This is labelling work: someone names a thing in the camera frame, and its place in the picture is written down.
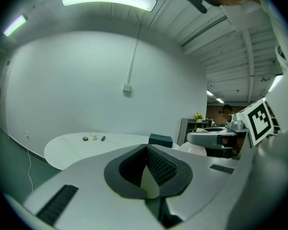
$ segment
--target cable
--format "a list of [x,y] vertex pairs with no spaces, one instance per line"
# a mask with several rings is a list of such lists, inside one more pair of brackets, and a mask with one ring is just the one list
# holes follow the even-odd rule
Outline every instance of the cable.
[[27,149],[27,152],[28,152],[29,161],[30,161],[30,168],[29,168],[29,171],[28,171],[28,176],[29,176],[29,179],[30,179],[30,182],[31,182],[32,192],[34,192],[34,190],[33,190],[33,182],[32,182],[31,177],[30,177],[31,159],[30,159],[29,149]]

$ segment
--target white table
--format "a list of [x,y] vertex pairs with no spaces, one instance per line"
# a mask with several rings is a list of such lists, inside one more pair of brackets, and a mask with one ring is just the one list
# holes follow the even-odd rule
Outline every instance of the white table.
[[[93,140],[93,135],[97,135],[97,140]],[[88,141],[83,141],[83,137],[88,137]],[[44,156],[51,166],[64,170],[79,160],[124,147],[147,144],[148,140],[148,136],[115,133],[67,134],[51,140],[45,147]],[[179,146],[173,143],[172,149],[178,150]]]

